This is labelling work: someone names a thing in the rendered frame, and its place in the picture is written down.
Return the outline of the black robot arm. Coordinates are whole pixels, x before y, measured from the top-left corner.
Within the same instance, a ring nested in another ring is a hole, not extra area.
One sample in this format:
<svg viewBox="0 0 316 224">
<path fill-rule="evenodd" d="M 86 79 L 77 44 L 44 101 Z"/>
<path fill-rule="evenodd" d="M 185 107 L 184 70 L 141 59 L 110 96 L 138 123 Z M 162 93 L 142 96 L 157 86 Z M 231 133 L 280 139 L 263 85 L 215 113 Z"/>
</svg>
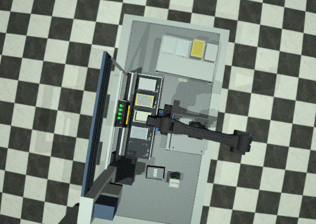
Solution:
<svg viewBox="0 0 316 224">
<path fill-rule="evenodd" d="M 209 130 L 206 125 L 200 122 L 189 122 L 189 125 L 177 120 L 172 120 L 171 112 L 173 105 L 164 105 L 163 115 L 159 117 L 148 115 L 146 125 L 159 128 L 160 134 L 181 134 L 199 140 L 210 140 L 218 143 L 223 143 L 230 146 L 230 152 L 245 155 L 250 152 L 250 144 L 252 137 L 248 132 L 234 130 L 234 134 L 225 134 Z M 173 126 L 172 126 L 173 123 Z M 199 123 L 199 124 L 198 124 Z M 172 130 L 171 130 L 172 127 Z M 238 146 L 237 146 L 238 145 Z"/>
</svg>

